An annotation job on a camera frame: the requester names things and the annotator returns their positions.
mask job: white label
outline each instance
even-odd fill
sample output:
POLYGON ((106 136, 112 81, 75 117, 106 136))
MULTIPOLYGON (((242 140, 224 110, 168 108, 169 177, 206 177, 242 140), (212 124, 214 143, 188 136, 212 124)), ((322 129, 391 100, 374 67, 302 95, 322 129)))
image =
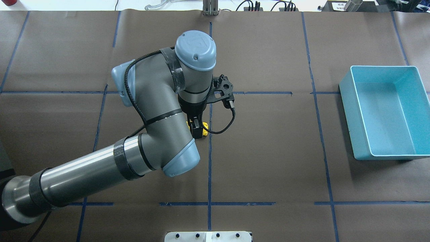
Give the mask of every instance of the white label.
POLYGON ((345 11, 345 3, 332 3, 334 11, 345 11))

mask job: blue bin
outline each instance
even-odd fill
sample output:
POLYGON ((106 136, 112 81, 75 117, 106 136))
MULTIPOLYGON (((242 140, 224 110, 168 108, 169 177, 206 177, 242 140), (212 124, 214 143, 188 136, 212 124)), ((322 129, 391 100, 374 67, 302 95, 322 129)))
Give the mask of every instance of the blue bin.
POLYGON ((339 84, 354 157, 430 157, 430 103, 414 66, 353 65, 339 84))

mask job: blue object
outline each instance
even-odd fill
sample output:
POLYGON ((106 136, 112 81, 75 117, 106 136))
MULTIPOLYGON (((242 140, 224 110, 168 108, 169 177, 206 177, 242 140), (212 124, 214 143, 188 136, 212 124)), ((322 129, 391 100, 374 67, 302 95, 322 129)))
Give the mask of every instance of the blue object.
POLYGON ((430 103, 414 66, 351 66, 339 84, 357 160, 430 157, 430 103))
MULTIPOLYGON (((126 86, 124 85, 124 74, 126 73, 127 67, 132 63, 134 60, 131 60, 129 62, 123 63, 119 66, 116 66, 112 69, 112 78, 114 79, 115 86, 118 89, 118 93, 126 107, 130 107, 132 105, 129 96, 126 92, 126 86)), ((136 74, 135 74, 135 65, 132 66, 129 70, 129 75, 127 77, 127 82, 129 84, 129 89, 132 94, 132 97, 136 99, 136 87, 135 87, 135 80, 136 80, 136 74)))
POLYGON ((199 161, 200 155, 192 139, 162 170, 166 176, 174 177, 193 169, 199 161))
POLYGON ((210 71, 216 64, 216 46, 206 33, 190 30, 176 40, 175 52, 188 67, 198 71, 210 71))

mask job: red object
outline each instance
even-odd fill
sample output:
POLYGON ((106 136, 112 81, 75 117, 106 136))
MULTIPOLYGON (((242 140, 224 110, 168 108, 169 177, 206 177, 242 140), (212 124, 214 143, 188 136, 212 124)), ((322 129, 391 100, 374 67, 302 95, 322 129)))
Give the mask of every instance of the red object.
POLYGON ((1 0, 6 6, 12 6, 15 4, 18 0, 1 0))

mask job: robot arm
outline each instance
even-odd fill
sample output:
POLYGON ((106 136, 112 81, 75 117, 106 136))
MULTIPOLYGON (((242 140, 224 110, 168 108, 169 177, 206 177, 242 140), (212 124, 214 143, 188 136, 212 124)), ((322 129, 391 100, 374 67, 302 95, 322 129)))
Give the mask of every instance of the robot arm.
POLYGON ((194 168, 200 160, 194 137, 202 136, 201 114, 206 104, 223 101, 234 114, 233 85, 223 75, 212 75, 215 56, 211 37, 187 31, 174 49, 115 67, 112 76, 124 105, 136 108, 147 132, 31 177, 17 176, 3 183, 0 230, 25 226, 47 211, 157 169, 173 177, 194 168), (222 97, 215 98, 215 91, 222 97))

